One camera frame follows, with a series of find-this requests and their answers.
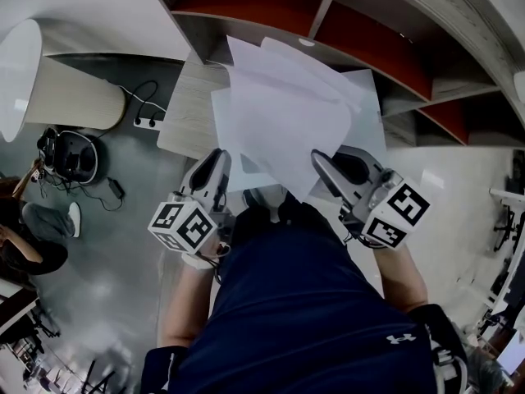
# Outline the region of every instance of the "red shelf panel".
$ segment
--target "red shelf panel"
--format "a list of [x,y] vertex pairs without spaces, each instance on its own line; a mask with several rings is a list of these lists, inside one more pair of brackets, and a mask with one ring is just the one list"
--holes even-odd
[[315,40],[348,53],[431,100],[432,78],[423,70],[413,45],[372,18],[333,2]]
[[460,101],[438,103],[430,107],[420,108],[418,111],[447,131],[459,143],[468,144],[469,133]]
[[321,0],[177,0],[171,11],[224,16],[308,36]]

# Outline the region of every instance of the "cylindrical table base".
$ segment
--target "cylindrical table base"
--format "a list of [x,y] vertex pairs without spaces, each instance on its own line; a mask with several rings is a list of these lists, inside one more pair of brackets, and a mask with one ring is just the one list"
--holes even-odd
[[42,57],[25,122],[105,130],[120,121],[125,106],[118,86]]

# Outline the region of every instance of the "power adapter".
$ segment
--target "power adapter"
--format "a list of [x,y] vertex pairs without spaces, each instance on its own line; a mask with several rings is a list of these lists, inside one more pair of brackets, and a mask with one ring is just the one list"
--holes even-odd
[[118,181],[113,180],[112,178],[108,178],[107,181],[109,182],[109,188],[111,189],[115,197],[117,197],[119,200],[124,199],[124,195],[126,194],[124,193],[124,190],[122,189]]

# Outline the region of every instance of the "wrist strap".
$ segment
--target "wrist strap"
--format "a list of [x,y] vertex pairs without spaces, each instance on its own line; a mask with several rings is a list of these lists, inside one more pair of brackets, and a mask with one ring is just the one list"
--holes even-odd
[[186,264],[197,270],[210,270],[213,268],[213,265],[208,261],[195,257],[194,255],[182,253],[181,258]]

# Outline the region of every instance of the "black pants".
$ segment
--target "black pants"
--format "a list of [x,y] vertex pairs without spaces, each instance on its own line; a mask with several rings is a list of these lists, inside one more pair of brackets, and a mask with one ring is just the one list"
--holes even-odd
[[[301,227],[340,242],[340,238],[331,228],[330,223],[316,208],[310,204],[300,203],[290,193],[286,195],[285,202],[279,206],[278,213],[281,225]],[[275,225],[270,222],[270,210],[260,205],[249,207],[237,217],[231,247],[242,245],[255,236],[271,230]]]

